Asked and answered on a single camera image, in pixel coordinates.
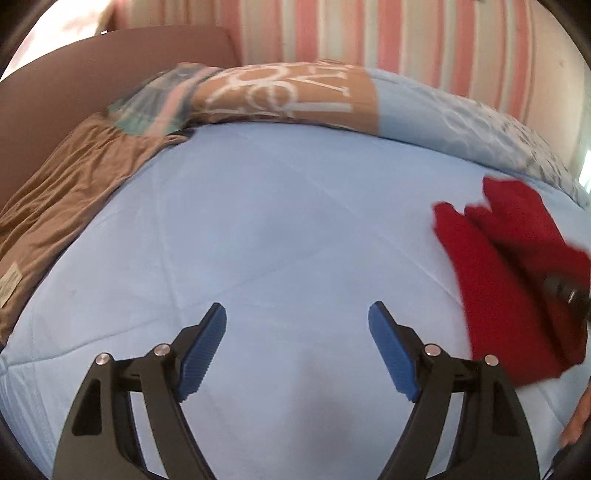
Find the right hand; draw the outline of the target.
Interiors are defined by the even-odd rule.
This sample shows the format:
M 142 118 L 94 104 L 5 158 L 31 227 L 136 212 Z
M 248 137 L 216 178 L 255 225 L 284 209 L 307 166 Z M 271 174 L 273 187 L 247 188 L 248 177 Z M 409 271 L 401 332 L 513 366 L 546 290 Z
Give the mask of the right hand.
M 575 444 L 583 434 L 591 412 L 591 385 L 581 396 L 576 409 L 560 436 L 560 447 Z

